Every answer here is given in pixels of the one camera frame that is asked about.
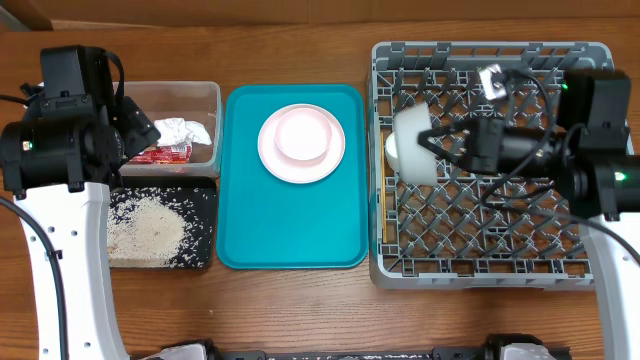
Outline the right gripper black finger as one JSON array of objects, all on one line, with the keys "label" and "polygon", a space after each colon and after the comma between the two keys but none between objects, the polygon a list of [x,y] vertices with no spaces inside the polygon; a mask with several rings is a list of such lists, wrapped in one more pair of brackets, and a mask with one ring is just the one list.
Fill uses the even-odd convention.
[{"label": "right gripper black finger", "polygon": [[464,138],[453,135],[427,137],[420,135],[418,144],[453,165],[466,168],[471,162]]},{"label": "right gripper black finger", "polygon": [[431,128],[428,130],[421,131],[418,134],[417,141],[419,143],[426,143],[431,138],[441,137],[445,135],[450,135],[454,133],[464,132],[466,130],[470,130],[473,127],[472,122],[457,122],[451,125],[441,126],[437,128]]}]

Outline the small pink plate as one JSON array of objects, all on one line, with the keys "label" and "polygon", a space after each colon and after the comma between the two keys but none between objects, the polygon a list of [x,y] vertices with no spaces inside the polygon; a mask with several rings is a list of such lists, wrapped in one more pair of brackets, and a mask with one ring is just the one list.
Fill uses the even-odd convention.
[{"label": "small pink plate", "polygon": [[276,125],[275,142],[280,152],[296,161],[311,161],[324,155],[332,139],[329,120],[312,108],[284,113]]}]

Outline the white napkin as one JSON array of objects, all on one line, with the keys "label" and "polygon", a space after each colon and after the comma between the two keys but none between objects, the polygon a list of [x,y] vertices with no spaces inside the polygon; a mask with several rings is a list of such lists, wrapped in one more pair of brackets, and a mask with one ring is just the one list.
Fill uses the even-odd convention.
[{"label": "white napkin", "polygon": [[197,121],[187,121],[184,118],[166,118],[155,120],[154,126],[161,134],[157,141],[158,146],[212,144],[205,126]]}]

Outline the white cup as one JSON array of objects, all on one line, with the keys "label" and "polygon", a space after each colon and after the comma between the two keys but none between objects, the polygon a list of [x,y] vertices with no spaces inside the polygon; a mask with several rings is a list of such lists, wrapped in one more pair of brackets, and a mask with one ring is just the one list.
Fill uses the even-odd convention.
[{"label": "white cup", "polygon": [[392,132],[385,140],[384,144],[385,158],[389,167],[394,171],[398,172],[399,167],[399,157],[398,150],[396,145],[396,136],[395,133]]}]

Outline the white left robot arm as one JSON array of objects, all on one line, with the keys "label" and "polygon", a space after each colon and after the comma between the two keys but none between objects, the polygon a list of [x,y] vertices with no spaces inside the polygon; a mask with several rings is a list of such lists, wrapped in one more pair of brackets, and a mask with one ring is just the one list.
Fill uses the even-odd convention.
[{"label": "white left robot arm", "polygon": [[1,132],[1,170],[26,237],[42,359],[125,359],[107,251],[120,168],[156,143],[124,93],[112,52],[81,45],[40,53],[43,83],[22,86],[21,120]]}]

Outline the red snack wrapper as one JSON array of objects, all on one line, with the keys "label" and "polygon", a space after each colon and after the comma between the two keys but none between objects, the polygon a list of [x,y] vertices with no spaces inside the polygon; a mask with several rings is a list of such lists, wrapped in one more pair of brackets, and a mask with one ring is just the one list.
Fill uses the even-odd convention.
[{"label": "red snack wrapper", "polygon": [[136,164],[186,164],[192,153],[191,145],[151,146],[133,157]]}]

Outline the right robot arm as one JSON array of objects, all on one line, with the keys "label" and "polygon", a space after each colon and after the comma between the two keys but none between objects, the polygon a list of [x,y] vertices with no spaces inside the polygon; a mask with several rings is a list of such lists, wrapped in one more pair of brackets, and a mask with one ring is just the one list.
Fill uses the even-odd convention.
[{"label": "right robot arm", "polygon": [[418,127],[408,142],[476,174],[497,175],[484,206],[507,181],[547,178],[569,203],[561,219],[578,224],[590,260],[608,359],[639,356],[639,158],[627,150],[631,80],[622,71],[563,75],[544,130],[506,119],[472,118]]}]

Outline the grey bowl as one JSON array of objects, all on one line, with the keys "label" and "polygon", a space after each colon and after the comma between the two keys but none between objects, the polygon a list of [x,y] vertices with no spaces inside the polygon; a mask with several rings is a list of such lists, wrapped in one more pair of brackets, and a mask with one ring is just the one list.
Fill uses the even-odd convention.
[{"label": "grey bowl", "polygon": [[421,103],[400,111],[394,118],[393,127],[397,163],[394,170],[405,183],[435,186],[436,156],[418,142],[421,132],[432,129],[429,106]]}]

